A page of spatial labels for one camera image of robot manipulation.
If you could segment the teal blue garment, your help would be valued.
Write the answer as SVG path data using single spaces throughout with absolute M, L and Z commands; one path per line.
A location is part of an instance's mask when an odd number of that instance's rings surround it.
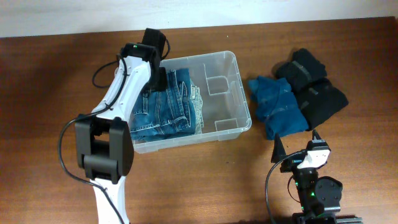
M 306 131 L 308 123 L 299 109 L 292 87 L 286 78 L 259 76 L 248 81 L 251 99 L 257 103 L 255 115 L 265 124 L 266 138 Z

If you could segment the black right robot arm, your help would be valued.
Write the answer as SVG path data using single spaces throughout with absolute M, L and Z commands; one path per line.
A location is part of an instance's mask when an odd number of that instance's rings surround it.
M 318 169 L 327 164 L 331 153 L 329 145 L 316 130 L 305 149 L 286 154 L 280 136 L 275 135 L 271 162 L 274 164 L 266 177 L 265 196 L 268 196 L 269 179 L 276 167 L 281 173 L 291 173 L 289 180 L 295 181 L 298 203 L 302 211 L 292 215 L 292 222 L 297 224 L 349 224 L 362 223 L 356 216 L 338 217 L 341 211 L 343 184 L 329 176 L 320 177 Z

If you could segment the dark blue jeans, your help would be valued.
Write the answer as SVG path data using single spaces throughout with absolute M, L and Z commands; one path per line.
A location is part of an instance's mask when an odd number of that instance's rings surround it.
M 139 95 L 132 109 L 133 140 L 157 141 L 195 134 L 189 69 L 169 70 L 166 78 L 166 90 L 146 90 Z

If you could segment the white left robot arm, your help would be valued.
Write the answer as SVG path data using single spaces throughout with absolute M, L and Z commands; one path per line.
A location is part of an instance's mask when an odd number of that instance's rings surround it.
M 99 223 L 128 223 L 124 184 L 134 148 L 129 133 L 132 109 L 146 90 L 165 90 L 160 66 L 170 46 L 161 31 L 147 28 L 142 41 L 127 43 L 118 55 L 115 78 L 98 106 L 75 121 L 77 163 L 95 191 Z

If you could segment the black garment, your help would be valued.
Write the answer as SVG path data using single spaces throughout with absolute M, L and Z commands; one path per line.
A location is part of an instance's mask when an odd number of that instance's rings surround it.
M 311 131 L 348 106 L 346 95 L 327 78 L 317 80 L 295 94 L 298 107 Z
M 277 78 L 285 78 L 293 92 L 299 92 L 309 84 L 327 76 L 326 66 L 307 49 L 292 54 L 292 60 L 282 64 L 275 72 Z

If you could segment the light blue jeans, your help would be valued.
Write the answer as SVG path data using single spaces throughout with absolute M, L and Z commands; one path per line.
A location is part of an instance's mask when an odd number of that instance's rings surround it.
M 200 88 L 198 86 L 191 85 L 191 99 L 195 110 L 195 134 L 201 134 L 202 129 L 204 128 L 202 113 L 203 100 L 200 94 Z

